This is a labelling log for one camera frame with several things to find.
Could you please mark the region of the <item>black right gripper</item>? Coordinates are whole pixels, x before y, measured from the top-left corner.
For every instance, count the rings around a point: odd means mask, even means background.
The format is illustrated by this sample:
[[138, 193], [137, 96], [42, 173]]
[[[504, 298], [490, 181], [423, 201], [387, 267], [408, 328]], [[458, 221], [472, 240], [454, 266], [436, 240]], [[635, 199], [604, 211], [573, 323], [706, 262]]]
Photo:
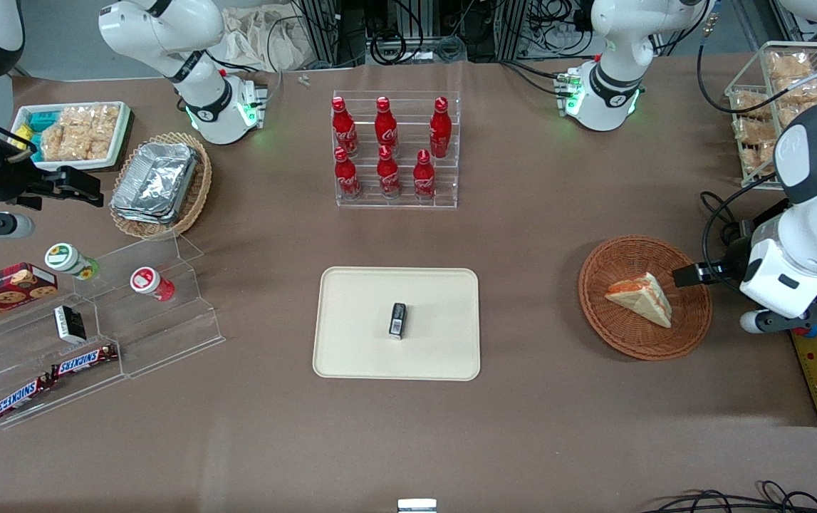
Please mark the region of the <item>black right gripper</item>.
[[101, 208], [103, 194], [100, 187], [98, 178], [73, 167], [58, 167], [55, 183], [53, 175], [37, 168], [31, 158], [9, 162], [7, 155], [0, 156], [0, 202], [17, 204], [20, 197], [41, 197], [76, 200]]

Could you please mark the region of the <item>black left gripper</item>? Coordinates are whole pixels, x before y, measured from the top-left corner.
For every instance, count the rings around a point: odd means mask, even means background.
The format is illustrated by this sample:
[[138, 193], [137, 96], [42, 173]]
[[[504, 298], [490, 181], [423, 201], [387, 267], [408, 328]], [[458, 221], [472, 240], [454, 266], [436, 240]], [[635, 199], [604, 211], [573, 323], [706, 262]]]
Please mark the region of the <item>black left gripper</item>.
[[746, 276], [751, 248], [752, 237], [737, 238], [727, 247], [724, 256], [712, 260], [712, 271], [707, 264], [700, 262], [679, 267], [672, 270], [673, 283], [678, 289], [711, 284], [739, 288]]

